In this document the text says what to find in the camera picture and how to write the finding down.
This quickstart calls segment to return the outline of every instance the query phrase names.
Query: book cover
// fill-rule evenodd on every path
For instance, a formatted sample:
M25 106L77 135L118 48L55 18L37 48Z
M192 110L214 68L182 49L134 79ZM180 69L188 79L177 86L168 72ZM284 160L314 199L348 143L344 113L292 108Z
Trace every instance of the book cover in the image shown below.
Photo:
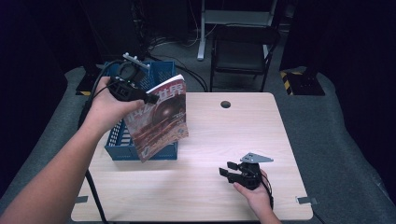
M157 104L146 104L124 118L142 162L165 146L189 136L183 76L172 77L148 92L160 96Z

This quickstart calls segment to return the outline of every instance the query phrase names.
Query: yellow black warning label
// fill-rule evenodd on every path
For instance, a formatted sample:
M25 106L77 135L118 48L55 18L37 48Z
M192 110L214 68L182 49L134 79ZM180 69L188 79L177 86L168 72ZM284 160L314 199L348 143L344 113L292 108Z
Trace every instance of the yellow black warning label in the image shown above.
M285 72L285 71L280 72L280 76L282 77L286 92L288 93L288 95L294 95L293 90L291 89L291 85L288 80L288 73L292 73L294 75L302 75L302 73L301 72Z
M89 96L91 95L90 91L76 91L76 95L86 95Z

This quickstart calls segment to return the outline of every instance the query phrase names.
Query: human hand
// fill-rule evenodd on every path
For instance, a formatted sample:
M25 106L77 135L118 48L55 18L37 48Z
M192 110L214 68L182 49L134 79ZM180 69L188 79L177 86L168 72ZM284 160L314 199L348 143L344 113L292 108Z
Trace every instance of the human hand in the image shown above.
M109 80L110 77L102 77L95 90L95 94L104 88ZM114 98L108 88L106 88L93 98L91 109L87 118L85 118L84 124L85 126L89 124L98 132L105 133L120 122L128 113L143 105L143 100L121 102Z
M266 177L262 180L268 187L267 173L265 173L264 170L261 171L262 175ZM233 187L245 196L247 203L261 223L277 223L279 221L271 208L270 197L263 184L260 184L254 190L247 189L237 182L233 183Z

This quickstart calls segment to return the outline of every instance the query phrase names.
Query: human arm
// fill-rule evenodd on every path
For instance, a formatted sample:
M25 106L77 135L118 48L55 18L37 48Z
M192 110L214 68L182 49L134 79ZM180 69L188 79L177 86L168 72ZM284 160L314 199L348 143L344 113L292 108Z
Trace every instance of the human arm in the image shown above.
M108 81L109 77L102 77L97 90ZM0 216L0 223L65 223L97 143L127 113L143 104L141 100L120 102L108 90L100 92L78 131L17 195Z
M262 174L267 177L267 173L264 170L262 170ZM254 190L247 189L237 182L233 183L233 187L245 196L250 208L261 224L281 223L271 208L269 195L262 184Z

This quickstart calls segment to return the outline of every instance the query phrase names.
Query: finger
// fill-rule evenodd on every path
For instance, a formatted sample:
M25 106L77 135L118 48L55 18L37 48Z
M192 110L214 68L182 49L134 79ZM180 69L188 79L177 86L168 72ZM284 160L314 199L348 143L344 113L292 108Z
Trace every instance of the finger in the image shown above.
M260 169L261 171L262 171L262 175L264 175L265 177L267 177L268 178L268 174L267 173L265 173L265 171L263 170L263 169Z
M98 92L99 90L104 88L107 85L107 83L109 82L109 80L110 80L110 77L101 77L95 92Z
M239 183L237 183L237 182L233 182L233 187L239 192L239 193L241 193L242 195L244 195L245 197L246 197L246 194L247 194L247 188L245 188L245 187L243 187L242 185L240 185Z
M124 102L126 104L126 106L124 107L124 113L125 115L130 113L131 111L134 111L140 107L142 107L145 102L143 100L135 100L135 101L131 101L131 102Z

